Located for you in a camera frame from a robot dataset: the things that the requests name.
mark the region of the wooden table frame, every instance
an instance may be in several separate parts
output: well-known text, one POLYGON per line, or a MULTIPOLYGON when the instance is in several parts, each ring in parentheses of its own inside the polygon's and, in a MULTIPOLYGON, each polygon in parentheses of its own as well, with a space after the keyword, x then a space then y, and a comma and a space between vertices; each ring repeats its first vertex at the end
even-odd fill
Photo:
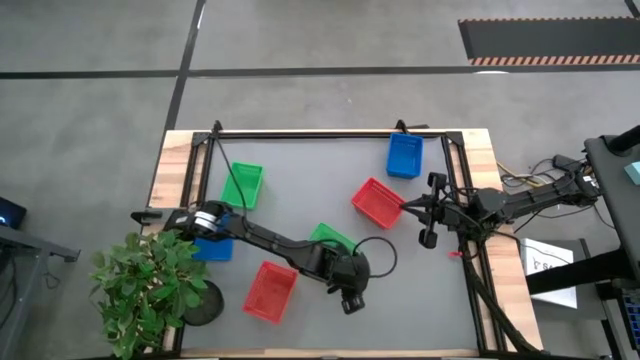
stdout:
MULTIPOLYGON (((330 129, 330 130, 220 130, 221 138, 311 138, 311 137, 348 137, 345 134, 362 134, 370 137, 386 137, 396 129, 330 129)), ((168 131, 166 133, 148 206, 150 208, 174 208, 190 203, 204 194, 200 186, 204 158, 207 153, 207 144, 197 147, 192 152, 194 134, 209 131, 168 131), (190 162, 193 168, 190 177, 190 191, 185 192, 185 179, 187 178, 187 164, 190 162)), ((455 172, 456 183, 459 187, 475 186, 479 188, 493 187, 502 189, 495 155, 491 146, 491 140, 487 129, 416 129, 411 130, 416 135, 446 135, 449 141, 451 166, 455 172)), ((148 226, 143 232, 157 232, 159 226, 148 226)), ((510 232, 508 226, 500 229, 510 232)), ((533 306, 526 285, 524 271, 520 262, 517 244, 507 237, 493 236, 486 243, 486 252, 474 260, 474 266, 478 274, 485 282, 493 283, 497 302, 509 317, 515 327, 536 348, 542 348, 538 326, 533 306)), ((479 315, 481 318, 481 331, 483 339, 480 339, 479 347, 487 350, 509 350, 514 348, 508 340, 504 340, 501 331, 494 328, 495 322, 491 318, 488 309, 482 300, 476 298, 479 315)), ((169 329, 165 335, 164 348, 167 351, 179 351, 182 357, 417 357, 417 356, 477 356, 477 349, 460 350, 428 350, 428 351, 381 351, 381 350, 308 350, 308 349, 257 349, 257 350, 219 350, 219 349, 181 349, 182 331, 169 329)))

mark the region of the wooden board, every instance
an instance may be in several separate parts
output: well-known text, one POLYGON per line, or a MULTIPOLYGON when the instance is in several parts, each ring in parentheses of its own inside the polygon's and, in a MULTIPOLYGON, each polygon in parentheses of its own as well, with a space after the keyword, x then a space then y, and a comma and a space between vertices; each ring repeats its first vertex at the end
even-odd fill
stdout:
MULTIPOLYGON (((149 201, 149 207, 167 208, 177 207, 180 203, 180 197, 182 195, 182 187, 184 183, 187 162, 189 158, 189 150, 191 147, 191 137, 194 132, 205 132, 206 130, 178 130, 168 131, 162 146, 160 159, 158 162, 158 168, 152 185, 151 198, 149 201)), ((261 130, 259 132, 288 132, 288 133, 304 133, 309 131, 319 130, 261 130)), ((327 129, 322 130, 326 132, 390 132, 395 131, 393 129, 327 129)), ((467 160, 469 168, 471 170, 471 180, 473 186, 493 187, 496 189, 502 189, 502 183, 500 182, 500 176, 498 173, 498 167, 496 164, 493 147, 491 145, 491 139, 489 137, 489 131, 487 129, 416 129, 412 130, 415 133, 430 133, 444 131, 461 131, 464 135, 465 150, 467 153, 467 160)), ((229 134, 243 134, 243 133, 255 133, 257 130, 225 130, 222 133, 229 134)), ((458 157, 454 157, 454 167, 456 172, 459 173, 460 167, 458 157)), ((192 187, 191 197, 197 193, 198 182, 200 179, 200 171, 202 168, 202 156, 198 156, 198 163, 196 165, 196 171, 194 176, 194 182, 192 187)), ((503 226, 500 229, 502 232, 511 232, 510 226, 503 226)), ((541 349, 542 341, 540 339, 540 333, 538 331, 538 325, 536 322, 535 314, 533 312, 533 306, 531 304, 531 298, 529 296, 529 290, 527 288, 524 271, 520 262, 520 255, 518 252, 517 244, 512 240, 504 236, 493 236, 486 243, 487 254, 489 257, 489 266, 491 268, 491 274, 493 277, 494 287, 498 298, 500 307, 507 314, 511 322, 522 333, 522 335, 533 346, 541 349)), ((495 349, 495 338, 493 335, 493 328, 491 324, 491 317, 486 309, 486 306, 481 303, 481 313, 483 324, 485 328, 485 334, 487 337, 487 345, 489 349, 495 349)), ((513 346, 508 344, 509 350, 515 350, 513 346)), ((256 356, 253 352, 242 352, 246 356, 256 356)), ((350 356, 371 356, 371 351, 364 351, 361 355, 352 354, 350 356)), ((432 351, 429 351, 429 356, 435 356, 432 351)))

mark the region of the gray floor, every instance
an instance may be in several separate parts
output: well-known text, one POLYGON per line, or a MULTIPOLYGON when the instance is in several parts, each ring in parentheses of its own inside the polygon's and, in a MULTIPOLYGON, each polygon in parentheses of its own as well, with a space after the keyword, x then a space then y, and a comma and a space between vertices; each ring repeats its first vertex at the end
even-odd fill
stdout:
MULTIPOLYGON (((194 0, 0 0, 0 71, 175 69, 194 0)), ((622 0, 209 0, 192 68, 464 65, 457 19, 628 15, 622 0)), ((589 136, 638 123, 636 72, 189 80, 178 129, 486 127, 517 171, 589 136)), ((0 195, 29 209, 26 229, 81 248, 43 286, 22 359, 108 354, 86 294, 88 255, 135 230, 175 81, 0 81, 0 195)), ((593 253, 615 234, 591 211, 532 221, 523 236, 585 237, 593 253)), ((545 348, 606 353, 594 321, 538 313, 545 348)))

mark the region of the table leg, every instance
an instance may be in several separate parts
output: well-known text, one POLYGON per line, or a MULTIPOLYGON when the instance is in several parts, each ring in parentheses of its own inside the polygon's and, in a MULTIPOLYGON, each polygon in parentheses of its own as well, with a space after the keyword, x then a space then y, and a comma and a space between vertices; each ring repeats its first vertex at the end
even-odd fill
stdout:
POLYGON ((633 278, 633 269, 622 249, 528 275, 527 285, 534 295, 616 278, 633 278))

